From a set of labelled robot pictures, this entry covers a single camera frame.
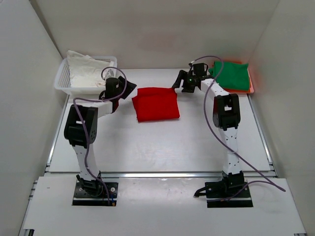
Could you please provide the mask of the red t-shirt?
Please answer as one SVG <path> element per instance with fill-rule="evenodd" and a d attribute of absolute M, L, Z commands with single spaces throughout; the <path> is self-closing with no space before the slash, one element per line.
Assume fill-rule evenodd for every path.
<path fill-rule="evenodd" d="M 180 118 L 177 93 L 173 88 L 139 88 L 132 102 L 138 122 Z"/>

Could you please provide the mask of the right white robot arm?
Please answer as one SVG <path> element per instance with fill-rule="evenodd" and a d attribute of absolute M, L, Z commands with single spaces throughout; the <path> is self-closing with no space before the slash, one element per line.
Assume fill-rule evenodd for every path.
<path fill-rule="evenodd" d="M 213 124 L 220 133 L 219 141 L 227 148 L 222 170 L 222 179 L 205 184 L 197 190 L 194 197 L 205 196 L 212 191 L 220 197 L 232 197 L 245 185 L 244 173 L 237 156 L 237 132 L 241 120 L 239 97 L 223 89 L 211 75 L 204 63 L 190 63 L 189 71 L 180 70 L 173 88 L 182 88 L 182 92 L 193 93 L 198 87 L 205 92 L 206 98 L 213 101 Z"/>

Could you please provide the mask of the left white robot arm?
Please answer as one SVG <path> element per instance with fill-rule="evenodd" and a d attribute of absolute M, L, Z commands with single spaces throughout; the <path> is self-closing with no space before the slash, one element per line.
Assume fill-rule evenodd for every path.
<path fill-rule="evenodd" d="M 112 114 L 119 106 L 119 100 L 126 99 L 137 87 L 125 77 L 111 77 L 105 80 L 98 100 L 74 98 L 64 128 L 64 137 L 76 153 L 80 174 L 77 180 L 81 188 L 94 198 L 108 197 L 108 186 L 101 179 L 96 165 L 93 143 L 97 136 L 100 117 Z"/>

